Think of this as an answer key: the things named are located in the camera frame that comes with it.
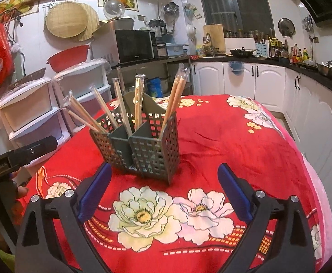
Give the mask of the round bamboo tray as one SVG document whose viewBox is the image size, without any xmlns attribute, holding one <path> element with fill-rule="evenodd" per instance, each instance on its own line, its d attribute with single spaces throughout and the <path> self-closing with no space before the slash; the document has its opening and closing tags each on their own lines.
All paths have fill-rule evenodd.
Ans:
<svg viewBox="0 0 332 273">
<path fill-rule="evenodd" d="M 54 6 L 45 19 L 47 30 L 58 38 L 73 38 L 88 26 L 85 8 L 74 2 L 63 2 Z"/>
</svg>

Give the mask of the chopsticks pair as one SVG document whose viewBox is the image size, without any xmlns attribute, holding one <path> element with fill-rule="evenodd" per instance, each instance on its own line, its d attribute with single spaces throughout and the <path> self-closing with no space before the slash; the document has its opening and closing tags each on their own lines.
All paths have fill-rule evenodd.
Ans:
<svg viewBox="0 0 332 273">
<path fill-rule="evenodd" d="M 129 119 L 128 119 L 128 114 L 127 114 L 127 111 L 126 111 L 126 108 L 125 108 L 125 103 L 123 101 L 123 96 L 122 96 L 122 91 L 121 91 L 121 88 L 120 88 L 119 79 L 118 78 L 113 78 L 112 82 L 114 84 L 116 97 L 117 97 L 117 100 L 118 100 L 118 103 L 119 103 L 122 122 L 123 122 L 123 125 L 124 125 L 125 129 L 126 129 L 126 133 L 127 133 L 128 137 L 130 137 L 131 134 L 132 134 L 132 130 L 131 130 L 130 122 L 129 122 Z"/>
<path fill-rule="evenodd" d="M 161 127 L 161 133 L 165 129 L 167 121 L 169 120 L 171 115 L 174 113 L 174 111 L 178 107 L 178 103 L 181 99 L 181 95 L 183 93 L 183 90 L 184 90 L 187 80 L 188 80 L 189 72 L 190 72 L 189 67 L 185 67 L 183 63 L 179 64 L 178 71 L 175 75 L 174 83 L 171 88 L 169 102 L 167 105 L 165 117 L 163 119 L 163 124 Z"/>
<path fill-rule="evenodd" d="M 145 75 L 135 76 L 135 130 L 142 125 L 143 92 Z"/>
<path fill-rule="evenodd" d="M 103 134 L 107 133 L 107 131 L 88 113 L 83 105 L 77 101 L 77 99 L 73 96 L 72 91 L 69 91 L 68 95 L 65 96 L 63 108 L 73 111 L 75 114 L 93 125 L 98 130 L 94 132 Z"/>
</svg>

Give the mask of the white kitchen cabinets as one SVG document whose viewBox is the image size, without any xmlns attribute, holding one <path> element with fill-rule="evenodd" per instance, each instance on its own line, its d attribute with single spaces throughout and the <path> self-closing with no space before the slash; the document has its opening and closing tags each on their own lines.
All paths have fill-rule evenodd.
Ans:
<svg viewBox="0 0 332 273">
<path fill-rule="evenodd" d="M 250 97 L 283 114 L 299 150 L 318 173 L 332 211 L 332 80 L 257 60 L 239 64 L 229 58 L 205 58 L 191 68 L 196 95 Z"/>
</svg>

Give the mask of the red plastic basin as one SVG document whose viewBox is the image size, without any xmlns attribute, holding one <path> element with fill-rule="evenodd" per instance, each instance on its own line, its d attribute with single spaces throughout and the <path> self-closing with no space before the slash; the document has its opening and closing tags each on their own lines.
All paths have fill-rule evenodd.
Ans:
<svg viewBox="0 0 332 273">
<path fill-rule="evenodd" d="M 54 72 L 59 73 L 73 65 L 85 62 L 88 58 L 89 48 L 85 44 L 58 52 L 47 60 L 47 64 L 51 66 Z"/>
</svg>

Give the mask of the dark kitchen window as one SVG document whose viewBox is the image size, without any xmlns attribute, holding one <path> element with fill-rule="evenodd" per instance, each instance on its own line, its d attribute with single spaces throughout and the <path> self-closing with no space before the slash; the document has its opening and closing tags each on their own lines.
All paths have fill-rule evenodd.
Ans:
<svg viewBox="0 0 332 273">
<path fill-rule="evenodd" d="M 207 25 L 221 24 L 225 32 L 274 31 L 268 0 L 201 0 Z"/>
</svg>

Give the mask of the olive plastic utensil basket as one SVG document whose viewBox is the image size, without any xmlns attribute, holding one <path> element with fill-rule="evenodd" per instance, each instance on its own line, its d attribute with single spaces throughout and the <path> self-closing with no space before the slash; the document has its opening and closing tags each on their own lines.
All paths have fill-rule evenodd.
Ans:
<svg viewBox="0 0 332 273">
<path fill-rule="evenodd" d="M 166 110 L 156 101 L 143 95 L 143 124 L 128 136 L 122 124 L 120 109 L 112 111 L 118 122 L 114 128 L 106 114 L 97 119 L 105 133 L 90 130 L 90 136 L 104 161 L 112 166 L 141 177 L 171 183 L 178 169 L 180 152 L 176 113 L 164 123 Z"/>
</svg>

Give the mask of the blue canister on shelf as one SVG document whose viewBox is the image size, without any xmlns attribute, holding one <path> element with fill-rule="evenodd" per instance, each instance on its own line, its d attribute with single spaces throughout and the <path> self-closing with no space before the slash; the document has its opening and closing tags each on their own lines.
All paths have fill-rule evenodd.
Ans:
<svg viewBox="0 0 332 273">
<path fill-rule="evenodd" d="M 163 97 L 162 84 L 161 84 L 161 79 L 159 77 L 148 80 L 147 86 L 148 86 L 148 95 L 156 98 Z"/>
</svg>

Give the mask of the silver microwave oven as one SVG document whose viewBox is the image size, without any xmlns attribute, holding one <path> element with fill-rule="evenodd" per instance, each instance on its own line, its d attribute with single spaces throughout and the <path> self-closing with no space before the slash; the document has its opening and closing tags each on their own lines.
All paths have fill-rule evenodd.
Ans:
<svg viewBox="0 0 332 273">
<path fill-rule="evenodd" d="M 151 31 L 111 30 L 93 37 L 93 57 L 105 59 L 111 67 L 158 58 L 156 38 Z"/>
</svg>

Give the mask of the wooden cutting board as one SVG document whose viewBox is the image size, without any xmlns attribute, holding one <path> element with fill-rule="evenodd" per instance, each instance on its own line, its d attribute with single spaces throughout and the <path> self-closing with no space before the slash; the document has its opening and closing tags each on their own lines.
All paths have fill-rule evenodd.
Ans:
<svg viewBox="0 0 332 273">
<path fill-rule="evenodd" d="M 222 24 L 203 26 L 204 35 L 210 34 L 211 44 L 219 50 L 219 53 L 226 53 L 224 29 Z"/>
</svg>

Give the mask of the white plastic drawer tower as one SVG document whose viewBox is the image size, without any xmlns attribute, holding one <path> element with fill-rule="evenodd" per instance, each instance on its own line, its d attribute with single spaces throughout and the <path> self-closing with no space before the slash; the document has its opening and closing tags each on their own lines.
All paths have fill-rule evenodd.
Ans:
<svg viewBox="0 0 332 273">
<path fill-rule="evenodd" d="M 3 95 L 0 118 L 15 149 L 48 136 L 55 137 L 61 147 L 71 138 L 52 80 L 47 77 L 26 82 Z"/>
</svg>

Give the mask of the chopsticks basket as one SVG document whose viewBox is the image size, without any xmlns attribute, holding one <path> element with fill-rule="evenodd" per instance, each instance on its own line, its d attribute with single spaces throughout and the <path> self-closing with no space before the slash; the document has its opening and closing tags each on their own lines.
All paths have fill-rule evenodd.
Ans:
<svg viewBox="0 0 332 273">
<path fill-rule="evenodd" d="M 67 108 L 62 108 L 62 111 L 66 111 L 71 117 L 75 118 L 77 121 L 81 122 L 83 125 L 87 126 L 88 128 L 98 131 L 93 125 L 91 125 L 89 122 L 85 121 L 83 118 L 75 114 L 73 111 L 67 109 Z"/>
</svg>

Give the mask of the black wok on counter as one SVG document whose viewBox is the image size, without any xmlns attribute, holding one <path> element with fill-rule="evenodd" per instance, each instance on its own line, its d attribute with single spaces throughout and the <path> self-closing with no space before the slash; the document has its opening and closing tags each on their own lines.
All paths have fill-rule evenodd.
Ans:
<svg viewBox="0 0 332 273">
<path fill-rule="evenodd" d="M 246 50 L 245 48 L 231 49 L 230 52 L 231 52 L 231 55 L 233 57 L 237 57 L 237 58 L 249 58 L 249 57 L 253 56 L 253 53 L 255 52 L 255 49 L 253 49 L 253 50 Z"/>
</svg>

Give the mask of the hanging pot lid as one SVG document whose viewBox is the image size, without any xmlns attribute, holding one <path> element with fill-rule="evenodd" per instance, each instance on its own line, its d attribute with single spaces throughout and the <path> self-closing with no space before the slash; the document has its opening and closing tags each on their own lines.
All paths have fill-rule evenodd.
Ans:
<svg viewBox="0 0 332 273">
<path fill-rule="evenodd" d="M 293 22 L 289 18 L 281 18 L 278 22 L 278 29 L 281 35 L 293 37 L 296 32 Z"/>
</svg>

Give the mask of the red floral tablecloth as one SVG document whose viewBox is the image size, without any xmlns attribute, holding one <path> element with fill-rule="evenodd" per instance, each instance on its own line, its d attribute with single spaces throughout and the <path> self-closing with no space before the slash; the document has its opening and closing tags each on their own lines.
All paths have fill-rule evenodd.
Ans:
<svg viewBox="0 0 332 273">
<path fill-rule="evenodd" d="M 133 96 L 123 101 L 133 133 Z M 110 164 L 111 181 L 85 222 L 110 272 L 220 272 L 247 228 L 219 183 L 223 163 L 271 198 L 299 198 L 319 271 L 332 253 L 323 213 L 328 199 L 315 189 L 316 172 L 272 114 L 256 101 L 229 95 L 194 96 L 174 113 L 180 162 L 171 183 Z M 26 209 L 34 195 L 48 199 L 76 189 L 103 163 L 90 129 L 82 129 L 39 169 Z M 269 222 L 252 268 L 263 263 L 275 225 Z"/>
</svg>

